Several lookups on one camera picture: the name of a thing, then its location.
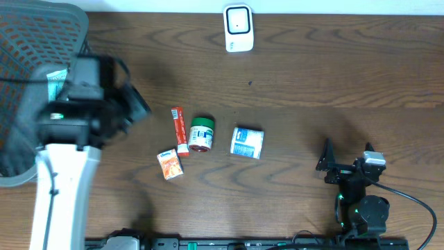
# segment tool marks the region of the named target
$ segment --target plastic basket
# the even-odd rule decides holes
[[[71,4],[0,0],[0,77],[29,79],[43,65],[70,65],[73,54],[89,50],[87,30],[87,15]],[[44,94],[26,83],[0,81],[0,186],[19,185],[36,174],[35,156],[20,141],[34,136],[32,114],[38,110],[32,100],[47,100]]]

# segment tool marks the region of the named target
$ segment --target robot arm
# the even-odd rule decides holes
[[[62,100],[49,103],[37,117],[44,148],[36,157],[32,250],[83,249],[101,148],[150,112],[128,82],[114,86],[114,65],[113,58],[80,56]]]

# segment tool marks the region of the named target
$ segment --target white wall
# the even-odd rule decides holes
[[[444,0],[47,0],[72,3],[85,11],[222,13],[246,3],[254,13],[444,15]]]

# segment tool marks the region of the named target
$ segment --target table surface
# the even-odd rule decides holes
[[[223,18],[89,13],[94,52],[123,58],[153,114],[103,151],[87,237],[123,227],[193,238],[340,231],[335,185],[315,171],[325,138],[351,163],[366,142],[384,152],[380,183],[444,219],[444,17],[255,15],[255,47],[225,50]],[[213,149],[182,158],[164,180],[156,155],[177,145],[170,108],[212,115]],[[230,155],[236,126],[265,132],[260,160]],[[432,226],[418,204],[391,204],[386,236],[416,249]],[[27,249],[35,184],[0,189],[0,249]],[[428,249],[442,249],[438,225]]]

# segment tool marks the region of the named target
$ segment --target blue and white can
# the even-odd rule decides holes
[[[263,131],[235,128],[231,140],[230,153],[259,159],[261,156],[263,140]]]

